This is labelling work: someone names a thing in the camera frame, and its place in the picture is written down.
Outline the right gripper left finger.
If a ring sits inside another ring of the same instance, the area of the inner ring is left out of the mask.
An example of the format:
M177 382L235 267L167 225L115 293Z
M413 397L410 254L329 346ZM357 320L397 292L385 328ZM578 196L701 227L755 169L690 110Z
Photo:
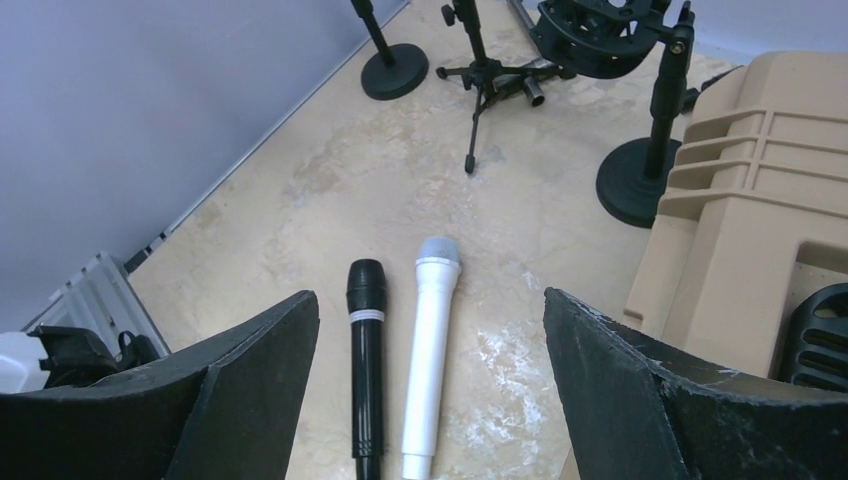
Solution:
M282 479L319 333L300 291L88 387L1 398L5 479Z

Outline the white microphone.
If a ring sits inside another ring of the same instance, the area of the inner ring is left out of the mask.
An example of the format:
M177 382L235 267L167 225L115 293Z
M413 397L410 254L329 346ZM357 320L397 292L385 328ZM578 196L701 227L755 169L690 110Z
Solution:
M416 317L403 422L404 479L428 479L436 452L451 302L461 273L459 248L429 237L415 265Z

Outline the black microphone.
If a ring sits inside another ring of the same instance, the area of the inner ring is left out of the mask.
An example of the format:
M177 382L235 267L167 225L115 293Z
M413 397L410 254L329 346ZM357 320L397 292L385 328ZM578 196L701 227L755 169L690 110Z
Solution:
M383 326L387 280L374 259L354 261L347 279L351 327L352 457L358 479L380 479L384 455Z

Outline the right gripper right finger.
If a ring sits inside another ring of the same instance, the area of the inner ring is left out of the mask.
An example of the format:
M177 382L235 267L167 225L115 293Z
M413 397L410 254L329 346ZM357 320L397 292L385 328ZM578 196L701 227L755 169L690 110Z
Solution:
M547 288L546 344L582 479L843 479L847 397L711 363Z

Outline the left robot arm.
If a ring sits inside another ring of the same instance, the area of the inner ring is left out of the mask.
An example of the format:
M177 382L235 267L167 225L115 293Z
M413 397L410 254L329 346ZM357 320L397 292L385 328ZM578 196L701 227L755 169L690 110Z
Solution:
M153 342L130 331L118 334L113 354L93 331L38 326L1 334L1 392L18 394L54 387L87 387L113 374L160 359Z

